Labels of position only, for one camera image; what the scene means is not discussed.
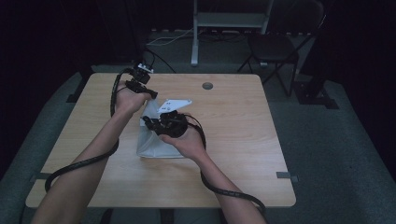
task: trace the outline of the chair backrest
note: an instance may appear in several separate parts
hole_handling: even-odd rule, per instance
[[[319,27],[323,16],[323,5],[318,0],[295,0],[276,23],[273,33],[312,33]]]

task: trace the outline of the human arm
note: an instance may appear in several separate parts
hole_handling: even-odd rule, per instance
[[[125,86],[121,82],[119,89]],[[89,145],[72,162],[84,161],[108,152],[140,106],[150,99],[147,93],[128,89],[117,94],[114,115]],[[32,223],[79,223],[105,170],[107,159],[61,175],[39,205]]]
[[[189,122],[195,124],[192,119],[189,119]],[[160,138],[165,143],[177,148],[181,155],[193,160],[213,187],[242,192],[210,159],[200,134],[191,126],[179,138],[172,138],[168,135],[160,135]],[[251,201],[217,193],[215,195],[228,223],[266,223],[262,214]]]

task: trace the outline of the forearm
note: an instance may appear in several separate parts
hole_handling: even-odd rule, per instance
[[[73,161],[84,161],[108,152],[131,114],[116,112],[99,134]],[[61,175],[41,202],[32,223],[79,223],[105,170],[107,159]]]
[[[206,153],[198,160],[195,160],[195,162],[212,186],[218,189],[242,192]],[[265,223],[262,215],[252,202],[220,194],[216,194],[216,197],[228,223]]]

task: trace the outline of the stand base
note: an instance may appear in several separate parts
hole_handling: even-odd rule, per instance
[[[307,84],[308,82],[294,82],[293,84],[300,105],[325,105],[328,109],[339,109],[338,104],[330,98],[324,88],[317,97],[309,97],[305,91]]]

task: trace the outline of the person's left hand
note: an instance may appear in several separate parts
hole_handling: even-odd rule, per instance
[[[125,86],[125,81],[120,81],[117,92],[116,112],[122,111],[132,116],[147,100],[151,99],[148,93],[135,93]]]

